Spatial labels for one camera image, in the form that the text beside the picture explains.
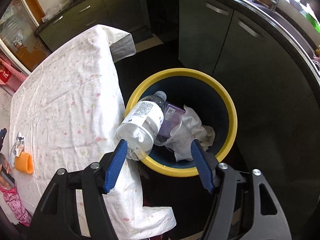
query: orange scrubber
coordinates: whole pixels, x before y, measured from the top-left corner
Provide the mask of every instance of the orange scrubber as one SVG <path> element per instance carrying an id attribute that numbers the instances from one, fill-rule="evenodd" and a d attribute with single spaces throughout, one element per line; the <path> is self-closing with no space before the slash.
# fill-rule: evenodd
<path id="1" fill-rule="evenodd" d="M 15 158 L 14 167 L 20 172 L 33 173 L 32 156 L 29 153 L 21 152 L 20 156 Z"/>

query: bottle label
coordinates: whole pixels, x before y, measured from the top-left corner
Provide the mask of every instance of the bottle label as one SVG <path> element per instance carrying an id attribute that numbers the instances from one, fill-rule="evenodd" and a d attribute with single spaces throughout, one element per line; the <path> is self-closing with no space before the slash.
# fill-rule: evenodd
<path id="1" fill-rule="evenodd" d="M 125 117 L 122 123 L 129 122 L 142 126 L 147 117 L 151 118 L 160 130 L 163 122 L 163 112 L 155 102 L 140 101 L 138 102 Z"/>

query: clear plastic bottle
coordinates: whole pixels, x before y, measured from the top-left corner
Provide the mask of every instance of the clear plastic bottle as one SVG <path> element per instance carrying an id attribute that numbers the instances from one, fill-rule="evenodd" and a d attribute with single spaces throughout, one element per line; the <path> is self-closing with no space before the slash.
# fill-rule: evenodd
<path id="1" fill-rule="evenodd" d="M 142 160 L 151 152 L 153 142 L 162 125 L 167 95 L 157 91 L 141 99 L 129 112 L 115 133 L 115 143 L 125 139 L 127 158 Z"/>

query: silver bolt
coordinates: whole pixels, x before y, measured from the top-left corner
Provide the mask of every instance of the silver bolt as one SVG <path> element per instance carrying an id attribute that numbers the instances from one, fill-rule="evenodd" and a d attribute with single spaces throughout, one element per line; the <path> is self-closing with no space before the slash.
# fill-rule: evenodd
<path id="1" fill-rule="evenodd" d="M 99 168 L 100 167 L 100 164 L 99 163 L 91 163 L 91 165 L 90 165 L 90 168 L 91 169 L 97 169 L 97 168 Z"/>
<path id="2" fill-rule="evenodd" d="M 261 171 L 258 170 L 258 169 L 252 170 L 252 173 L 253 173 L 254 175 L 256 175 L 256 176 L 260 176 L 260 175 L 261 175 Z"/>
<path id="3" fill-rule="evenodd" d="M 63 175 L 66 172 L 64 168 L 58 169 L 57 174 L 58 175 Z"/>
<path id="4" fill-rule="evenodd" d="M 219 168 L 222 170 L 226 170 L 228 168 L 228 165 L 226 165 L 225 163 L 219 163 Z"/>

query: blue gripper pad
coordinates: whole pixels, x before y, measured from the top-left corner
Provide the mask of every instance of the blue gripper pad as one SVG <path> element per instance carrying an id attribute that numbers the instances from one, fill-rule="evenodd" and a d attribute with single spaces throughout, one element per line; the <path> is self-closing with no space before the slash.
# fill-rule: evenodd
<path id="1" fill-rule="evenodd" d="M 196 164 L 202 186 L 212 194 L 214 190 L 214 185 L 212 181 L 212 171 L 209 168 L 209 165 L 205 161 L 204 156 L 202 155 L 203 149 L 198 142 L 198 140 L 193 140 L 191 143 L 191 155 L 193 161 Z"/>
<path id="2" fill-rule="evenodd" d="M 127 156 L 127 151 L 127 142 L 121 140 L 114 151 L 114 158 L 106 171 L 106 179 L 103 188 L 107 193 L 109 193 L 116 184 L 125 157 Z"/>

